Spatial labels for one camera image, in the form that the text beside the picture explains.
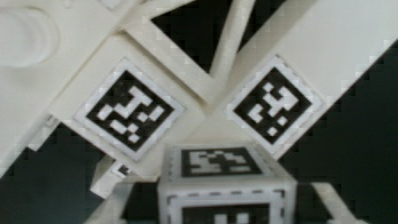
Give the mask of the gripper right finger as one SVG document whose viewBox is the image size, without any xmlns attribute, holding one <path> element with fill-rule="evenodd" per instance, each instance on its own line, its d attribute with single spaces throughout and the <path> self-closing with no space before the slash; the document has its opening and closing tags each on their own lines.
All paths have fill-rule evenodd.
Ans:
<svg viewBox="0 0 398 224">
<path fill-rule="evenodd" d="M 369 224 L 355 218 L 332 185 L 326 182 L 312 182 L 310 185 L 330 214 L 326 224 Z"/>
</svg>

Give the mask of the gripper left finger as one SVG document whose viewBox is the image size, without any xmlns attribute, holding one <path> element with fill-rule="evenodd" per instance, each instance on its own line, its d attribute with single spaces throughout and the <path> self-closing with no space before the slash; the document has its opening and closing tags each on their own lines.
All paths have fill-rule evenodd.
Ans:
<svg viewBox="0 0 398 224">
<path fill-rule="evenodd" d="M 122 218 L 122 212 L 127 204 L 133 183 L 118 183 L 113 187 L 111 194 L 95 208 L 85 224 L 127 224 Z"/>
</svg>

